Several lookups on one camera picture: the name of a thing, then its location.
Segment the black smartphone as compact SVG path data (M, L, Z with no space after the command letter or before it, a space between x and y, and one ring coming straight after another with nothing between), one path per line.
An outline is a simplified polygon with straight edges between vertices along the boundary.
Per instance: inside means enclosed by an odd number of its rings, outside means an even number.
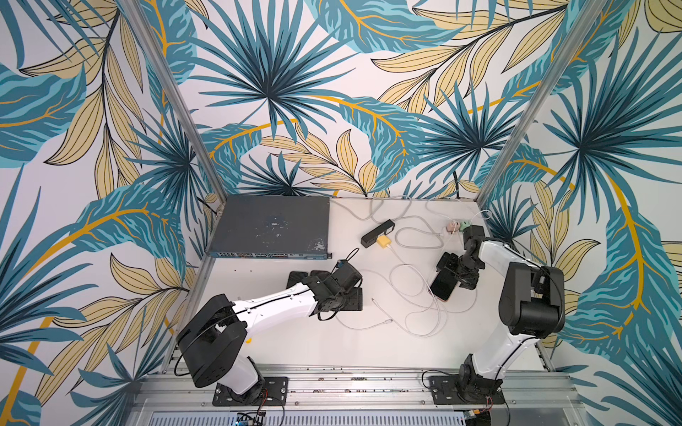
M316 277L319 280L325 280L329 276L330 276L330 272L322 271L322 270L313 270L310 273L301 272L301 271L292 271L289 273L287 284L286 284L286 289L292 288L296 284L303 282L303 280L305 280L308 277Z

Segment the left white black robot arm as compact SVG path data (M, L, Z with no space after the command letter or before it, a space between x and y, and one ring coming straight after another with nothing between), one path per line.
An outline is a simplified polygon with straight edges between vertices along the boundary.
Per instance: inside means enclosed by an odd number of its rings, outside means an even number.
M180 354L197 388L217 384L241 404L250 404L266 381L242 349L255 337L284 322L335 316L348 305L362 306L362 275L349 261L330 273L313 273L283 291L256 299L231 301L213 296L177 336Z

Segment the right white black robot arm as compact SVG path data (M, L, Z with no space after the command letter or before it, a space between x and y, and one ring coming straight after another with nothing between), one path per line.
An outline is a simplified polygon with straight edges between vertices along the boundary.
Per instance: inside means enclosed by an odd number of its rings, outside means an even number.
M442 390L455 391L466 403L490 404L518 356L563 329L565 275L557 267L543 266L509 244L486 236L480 225L465 228L464 248L460 256L442 254L430 290L446 301L457 287L477 289L480 271L492 268L504 276L498 301L499 324L476 353L467 355L455 382Z

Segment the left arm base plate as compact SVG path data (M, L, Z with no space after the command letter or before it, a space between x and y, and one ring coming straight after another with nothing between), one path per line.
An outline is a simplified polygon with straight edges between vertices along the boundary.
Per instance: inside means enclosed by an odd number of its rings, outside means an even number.
M287 402L289 378L287 376L267 376L244 394L218 383L212 405L218 408L246 408L247 406L282 406Z

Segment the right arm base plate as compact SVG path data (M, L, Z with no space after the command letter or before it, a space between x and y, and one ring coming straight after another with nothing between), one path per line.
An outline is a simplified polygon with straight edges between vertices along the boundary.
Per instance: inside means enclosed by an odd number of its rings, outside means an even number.
M427 387L436 406L498 406L505 403L502 382L475 376L464 383L458 376L429 376Z

